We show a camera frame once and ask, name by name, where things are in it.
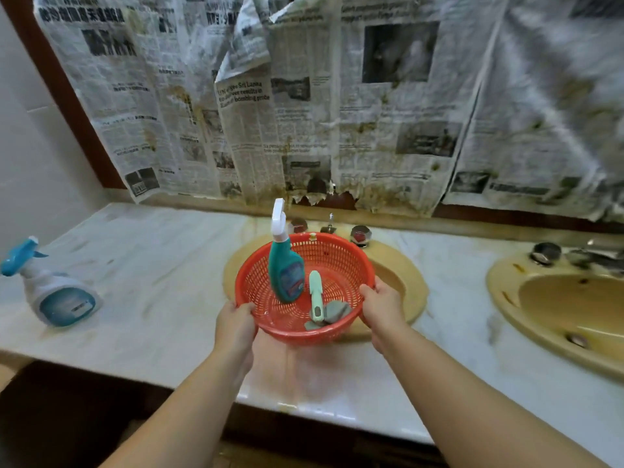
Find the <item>newspaper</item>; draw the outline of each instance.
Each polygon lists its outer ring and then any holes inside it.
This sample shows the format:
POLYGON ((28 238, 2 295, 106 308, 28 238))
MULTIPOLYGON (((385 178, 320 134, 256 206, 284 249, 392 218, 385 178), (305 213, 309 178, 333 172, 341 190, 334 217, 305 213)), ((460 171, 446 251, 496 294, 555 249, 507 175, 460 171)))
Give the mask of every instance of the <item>newspaper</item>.
POLYGON ((34 0, 136 201, 156 192, 427 216, 507 0, 34 0))
POLYGON ((623 18, 624 0, 510 1, 444 203, 596 220, 618 201, 623 18))

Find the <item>yellow sink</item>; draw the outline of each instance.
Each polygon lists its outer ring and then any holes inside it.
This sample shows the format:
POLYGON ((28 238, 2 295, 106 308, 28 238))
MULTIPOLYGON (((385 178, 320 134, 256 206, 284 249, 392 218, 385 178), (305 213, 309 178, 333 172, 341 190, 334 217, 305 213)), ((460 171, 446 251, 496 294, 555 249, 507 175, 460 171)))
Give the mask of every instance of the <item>yellow sink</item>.
MULTIPOLYGON (((339 229, 336 234, 348 238, 348 229, 339 229)), ((223 290, 229 299, 234 300, 234 283, 242 264, 254 251, 271 240, 270 235, 260 236, 232 255, 223 270, 223 290)), ((370 259, 375 274, 401 294, 405 320, 410 324, 414 322, 424 311, 429 294, 423 275, 401 252, 380 241, 371 240, 363 250, 370 259)), ((365 323, 358 318, 341 336, 341 341, 370 338, 370 332, 365 323)))
POLYGON ((535 342, 624 379, 624 280, 561 257, 552 267, 517 254, 497 261, 488 290, 505 318, 535 342))

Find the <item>marble countertop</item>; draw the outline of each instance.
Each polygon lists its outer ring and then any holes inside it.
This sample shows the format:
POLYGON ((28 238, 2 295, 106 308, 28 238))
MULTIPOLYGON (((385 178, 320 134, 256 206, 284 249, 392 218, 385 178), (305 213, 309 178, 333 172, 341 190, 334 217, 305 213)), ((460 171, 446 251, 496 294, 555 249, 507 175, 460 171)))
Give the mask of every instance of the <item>marble countertop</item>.
MULTIPOLYGON (((225 263, 243 243, 266 234, 268 223, 110 204, 45 246, 50 257, 41 263, 93 285, 104 306, 73 327, 48 328, 28 308, 21 279, 3 278, 0 349, 174 388, 212 349, 214 319, 226 300, 225 263)), ((411 259, 429 286, 417 330, 606 463, 624 466, 624 384, 534 344, 490 300, 488 268, 531 244, 372 231, 411 259)), ((259 332, 254 354, 237 398, 242 404, 433 443, 370 343, 295 348, 259 332)))

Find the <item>hand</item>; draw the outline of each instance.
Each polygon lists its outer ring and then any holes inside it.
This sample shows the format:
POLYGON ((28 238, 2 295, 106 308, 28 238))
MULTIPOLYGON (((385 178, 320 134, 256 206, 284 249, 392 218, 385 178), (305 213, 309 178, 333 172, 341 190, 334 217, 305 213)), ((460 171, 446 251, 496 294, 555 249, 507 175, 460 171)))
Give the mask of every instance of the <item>hand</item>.
POLYGON ((256 308, 254 303, 236 307, 234 302, 227 302, 216 318, 214 330, 214 353, 223 354, 240 365, 243 374, 247 374, 254 363, 252 343, 258 327, 252 316, 256 308))
POLYGON ((364 297, 364 318, 372 330, 372 345, 383 354, 383 340, 394 330, 406 327, 401 295, 375 276, 375 289, 366 284, 359 287, 364 297))

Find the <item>red plastic basket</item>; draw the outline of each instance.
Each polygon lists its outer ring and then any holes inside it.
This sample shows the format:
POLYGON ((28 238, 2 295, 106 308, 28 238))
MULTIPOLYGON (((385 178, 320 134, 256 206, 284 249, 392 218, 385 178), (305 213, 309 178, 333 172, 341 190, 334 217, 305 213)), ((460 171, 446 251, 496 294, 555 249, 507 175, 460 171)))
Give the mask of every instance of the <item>red plastic basket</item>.
POLYGON ((253 316, 258 326, 269 335, 291 345, 316 345, 330 341, 346 331, 362 312, 363 298, 359 287, 374 286, 375 272, 371 262, 355 244, 329 233, 290 235, 292 250, 303 258, 306 281, 301 296, 290 304, 281 303, 269 282, 268 264, 271 243, 255 251, 244 262, 236 277, 237 305, 253 302, 253 316), (323 304, 332 300, 348 302, 353 309, 338 322, 318 330, 307 331, 312 298, 308 275, 318 271, 323 281, 323 304))

